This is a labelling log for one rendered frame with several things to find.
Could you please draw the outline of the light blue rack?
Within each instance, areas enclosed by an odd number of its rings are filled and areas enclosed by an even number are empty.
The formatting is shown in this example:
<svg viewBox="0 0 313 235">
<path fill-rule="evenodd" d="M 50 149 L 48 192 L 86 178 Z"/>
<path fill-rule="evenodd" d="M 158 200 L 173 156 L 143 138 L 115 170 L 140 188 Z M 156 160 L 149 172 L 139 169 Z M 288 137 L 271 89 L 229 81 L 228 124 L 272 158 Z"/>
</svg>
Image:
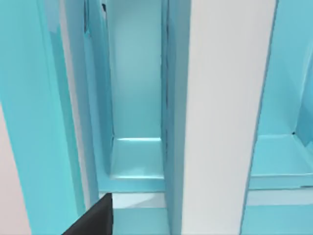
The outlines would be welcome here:
<svg viewBox="0 0 313 235">
<path fill-rule="evenodd" d="M 313 235 L 313 0 L 0 0 L 0 235 Z"/>
</svg>

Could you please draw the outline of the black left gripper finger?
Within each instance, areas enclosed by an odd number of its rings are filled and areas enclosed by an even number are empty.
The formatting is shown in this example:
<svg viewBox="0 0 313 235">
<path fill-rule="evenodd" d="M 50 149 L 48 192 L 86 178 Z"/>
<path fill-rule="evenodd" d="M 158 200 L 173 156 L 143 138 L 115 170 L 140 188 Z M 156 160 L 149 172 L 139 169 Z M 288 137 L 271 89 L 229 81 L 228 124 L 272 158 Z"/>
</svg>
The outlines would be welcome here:
<svg viewBox="0 0 313 235">
<path fill-rule="evenodd" d="M 62 235 L 112 235 L 112 193 L 106 193 Z"/>
</svg>

